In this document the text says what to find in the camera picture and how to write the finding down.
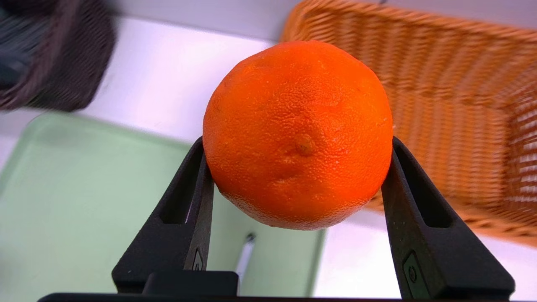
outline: green tray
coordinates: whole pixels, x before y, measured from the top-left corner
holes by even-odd
[[[67,114],[32,121],[0,175],[0,301],[115,292],[112,268],[188,149]],[[241,295],[309,296],[324,233],[259,224],[217,190],[208,269],[234,270],[250,232]]]

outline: wicker basket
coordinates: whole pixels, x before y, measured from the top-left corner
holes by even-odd
[[[72,111],[95,94],[115,43],[100,0],[0,0],[6,11],[47,24],[18,82],[0,89],[0,109],[22,106]]]
[[[395,135],[465,222],[537,246],[537,32],[306,0],[281,40],[329,42],[371,67]]]

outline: screw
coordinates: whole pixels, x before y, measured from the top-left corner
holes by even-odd
[[[410,278],[410,281],[412,281],[412,283],[415,283],[416,280],[418,279],[418,274],[416,274],[416,269],[413,266],[408,267],[408,276]]]

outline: orange wicker basket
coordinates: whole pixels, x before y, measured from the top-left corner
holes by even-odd
[[[377,4],[305,0],[282,41],[372,68],[395,135],[475,231],[537,246],[537,32]],[[380,195],[369,204],[382,210]]]

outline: orange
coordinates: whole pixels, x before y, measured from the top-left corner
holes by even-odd
[[[375,195],[392,135],[377,76],[319,41],[281,43],[237,64],[203,121],[220,192],[259,222],[302,230],[335,225]]]

